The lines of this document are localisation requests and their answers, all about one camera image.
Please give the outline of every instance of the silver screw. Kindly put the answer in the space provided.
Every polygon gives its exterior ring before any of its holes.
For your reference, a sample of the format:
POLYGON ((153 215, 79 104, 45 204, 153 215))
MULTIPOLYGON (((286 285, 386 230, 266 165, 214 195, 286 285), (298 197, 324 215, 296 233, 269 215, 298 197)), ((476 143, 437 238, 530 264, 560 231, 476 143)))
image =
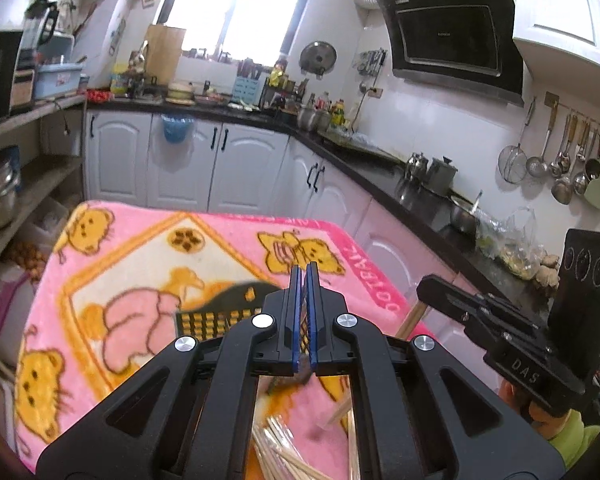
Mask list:
POLYGON ((253 325, 258 328, 268 328, 273 325, 274 321, 275 319, 273 319, 273 316, 270 316, 269 314, 258 314, 251 318, 253 325))
POLYGON ((414 345, 416 348, 419 348, 423 352, 428 352, 429 350, 433 350, 433 347, 436 345, 436 342, 433 341, 428 335, 419 335, 414 341, 414 345))
POLYGON ((344 326, 346 328, 351 328, 352 326, 356 326, 358 324, 358 318, 353 314, 340 314, 336 321, 340 326, 344 326))
POLYGON ((178 352, 189 352, 196 347, 196 340, 186 335, 176 340, 175 347, 178 352))

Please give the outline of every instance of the cutting board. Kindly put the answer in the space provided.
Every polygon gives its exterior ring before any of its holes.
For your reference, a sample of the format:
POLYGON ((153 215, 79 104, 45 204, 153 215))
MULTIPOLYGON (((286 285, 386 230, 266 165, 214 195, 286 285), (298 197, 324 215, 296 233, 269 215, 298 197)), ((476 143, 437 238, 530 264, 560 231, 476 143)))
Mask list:
POLYGON ((158 85, 168 85, 173 80, 186 32, 185 28, 166 25, 149 25, 146 30, 146 74, 157 77, 158 85))

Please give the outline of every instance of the countertop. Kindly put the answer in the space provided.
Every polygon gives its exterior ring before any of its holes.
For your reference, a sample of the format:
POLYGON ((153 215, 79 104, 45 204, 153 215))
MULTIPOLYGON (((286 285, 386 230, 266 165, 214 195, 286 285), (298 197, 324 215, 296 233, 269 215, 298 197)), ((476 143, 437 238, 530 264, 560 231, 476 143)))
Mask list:
POLYGON ((93 110, 185 114, 201 120, 244 124, 293 136, 365 189, 454 272, 462 274, 481 293, 509 300, 520 306, 523 312, 540 315, 544 319, 548 315, 548 300, 531 283, 516 278, 503 265, 485 257, 475 247, 474 241, 451 227, 449 200, 423 187, 398 189, 402 174, 398 166, 346 150, 320 135, 303 132, 256 112, 130 100, 89 104, 88 107, 93 110))

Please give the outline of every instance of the blue hanging trash bin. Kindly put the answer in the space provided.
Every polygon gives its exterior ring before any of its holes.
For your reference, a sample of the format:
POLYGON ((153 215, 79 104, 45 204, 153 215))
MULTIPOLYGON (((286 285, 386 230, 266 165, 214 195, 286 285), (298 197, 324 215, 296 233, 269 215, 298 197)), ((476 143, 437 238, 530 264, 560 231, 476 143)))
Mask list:
POLYGON ((187 132, 194 119, 189 116, 173 116, 162 114, 164 138, 171 144, 180 144, 187 138, 187 132))

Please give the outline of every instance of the cartoon pattern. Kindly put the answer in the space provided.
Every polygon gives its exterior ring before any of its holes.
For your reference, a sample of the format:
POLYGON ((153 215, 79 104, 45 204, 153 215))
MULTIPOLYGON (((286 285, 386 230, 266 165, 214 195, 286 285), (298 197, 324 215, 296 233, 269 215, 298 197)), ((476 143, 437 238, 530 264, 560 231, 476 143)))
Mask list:
MULTIPOLYGON (((18 448, 32 470, 45 446, 174 339, 176 312, 191 313, 194 332, 195 311, 204 312, 210 301, 239 290, 240 304, 257 303, 254 284, 286 288, 291 265, 312 260, 321 281, 346 295, 350 311, 384 332, 393 333, 408 311, 349 235, 324 222, 88 202, 72 213, 54 253, 58 258, 50 259, 40 282, 17 370, 18 448)), ((202 330, 208 320, 200 321, 202 330)), ((263 413, 288 416, 300 452, 338 480, 346 471, 346 441, 337 451, 336 434, 328 433, 328 442, 307 436, 304 421, 315 420, 310 413, 333 403, 314 379, 264 399, 256 419, 263 413), (345 459, 312 460, 318 448, 331 449, 332 459, 342 452, 345 459)), ((250 480, 258 478, 252 469, 250 480)))

